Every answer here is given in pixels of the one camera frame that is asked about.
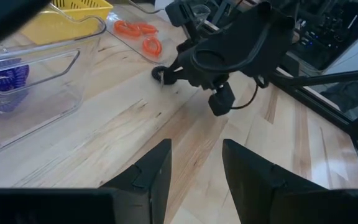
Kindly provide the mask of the yellow plastic basket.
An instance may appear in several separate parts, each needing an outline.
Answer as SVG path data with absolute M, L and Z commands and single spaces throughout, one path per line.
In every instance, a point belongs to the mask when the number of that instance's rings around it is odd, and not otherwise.
M 97 34 L 113 5 L 106 0 L 52 0 L 22 29 L 37 45 Z

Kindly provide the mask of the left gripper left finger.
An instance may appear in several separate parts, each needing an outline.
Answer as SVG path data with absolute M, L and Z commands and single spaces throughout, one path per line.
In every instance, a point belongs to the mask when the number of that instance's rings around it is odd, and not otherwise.
M 171 173 L 172 140 L 163 139 L 103 184 L 114 191 L 114 224 L 164 224 Z

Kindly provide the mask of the dark equipment rack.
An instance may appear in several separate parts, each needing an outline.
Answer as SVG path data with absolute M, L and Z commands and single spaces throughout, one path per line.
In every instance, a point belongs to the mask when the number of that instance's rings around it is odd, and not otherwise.
M 305 0 L 298 21 L 300 39 L 290 52 L 326 69 L 358 40 L 358 0 Z

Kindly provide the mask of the purple spring keychain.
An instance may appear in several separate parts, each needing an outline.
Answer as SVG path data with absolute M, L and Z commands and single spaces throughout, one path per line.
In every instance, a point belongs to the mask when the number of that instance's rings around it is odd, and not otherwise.
M 0 91 L 10 91 L 25 86 L 29 72 L 28 65 L 0 71 Z

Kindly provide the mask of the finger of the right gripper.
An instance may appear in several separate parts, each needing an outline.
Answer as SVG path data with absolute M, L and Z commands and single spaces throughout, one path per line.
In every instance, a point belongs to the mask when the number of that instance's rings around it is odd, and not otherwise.
M 167 72 L 179 72 L 183 70 L 185 59 L 182 56 L 177 56 L 173 63 L 167 67 Z
M 192 74 L 185 70 L 164 70 L 161 72 L 161 78 L 164 85 L 173 85 L 178 80 L 191 80 Z

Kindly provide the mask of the black aluminium frame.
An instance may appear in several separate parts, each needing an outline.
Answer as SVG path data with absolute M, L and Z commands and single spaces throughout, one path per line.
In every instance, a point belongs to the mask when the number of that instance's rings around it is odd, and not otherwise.
M 308 86 L 322 84 L 358 82 L 358 70 L 316 77 L 293 77 L 277 68 L 267 80 L 350 135 L 354 143 L 358 142 L 358 118 L 351 120 L 333 101 L 306 89 Z

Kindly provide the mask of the clear plastic bin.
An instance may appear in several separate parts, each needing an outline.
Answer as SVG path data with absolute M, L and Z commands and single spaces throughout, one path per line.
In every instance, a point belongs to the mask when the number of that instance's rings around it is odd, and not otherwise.
M 173 26 L 170 21 L 160 17 L 159 13 L 152 14 L 151 11 L 154 10 L 153 4 L 139 3 L 138 6 L 134 6 L 127 0 L 114 1 L 112 4 L 113 9 L 111 9 L 106 19 L 108 32 L 151 63 L 157 65 L 172 63 L 177 57 L 177 46 L 190 37 L 184 27 Z M 155 37 L 162 44 L 161 54 L 154 56 L 143 51 L 144 36 L 129 37 L 116 32 L 114 23 L 117 21 L 144 22 L 156 27 L 157 33 Z
M 106 31 L 104 22 L 97 34 L 37 45 L 21 33 L 23 27 L 0 42 L 0 71 L 30 67 L 25 86 L 0 91 L 0 150 L 80 107 Z

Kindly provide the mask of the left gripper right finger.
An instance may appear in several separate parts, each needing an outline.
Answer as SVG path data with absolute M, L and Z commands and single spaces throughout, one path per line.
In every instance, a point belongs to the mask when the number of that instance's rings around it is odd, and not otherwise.
M 232 139 L 223 140 L 222 157 L 241 224 L 271 224 L 270 211 L 277 195 L 324 189 Z

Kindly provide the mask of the black spring keychain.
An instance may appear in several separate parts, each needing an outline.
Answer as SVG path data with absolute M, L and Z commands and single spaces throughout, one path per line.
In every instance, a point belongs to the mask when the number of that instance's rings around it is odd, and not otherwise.
M 172 75 L 172 71 L 168 67 L 158 66 L 152 69 L 151 75 L 160 85 L 173 85 L 177 80 Z

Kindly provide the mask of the orange spring keychain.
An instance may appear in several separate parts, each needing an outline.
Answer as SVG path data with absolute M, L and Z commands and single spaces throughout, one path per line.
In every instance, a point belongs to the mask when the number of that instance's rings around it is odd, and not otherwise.
M 127 21 L 116 21 L 113 27 L 116 33 L 122 34 L 127 37 L 138 38 L 142 35 L 141 31 L 136 25 Z
M 144 35 L 154 35 L 158 32 L 158 29 L 148 23 L 145 22 L 138 22 L 135 23 L 135 26 L 140 30 L 140 32 Z
M 162 43 L 155 37 L 148 37 L 142 43 L 142 50 L 151 56 L 158 57 L 162 53 Z

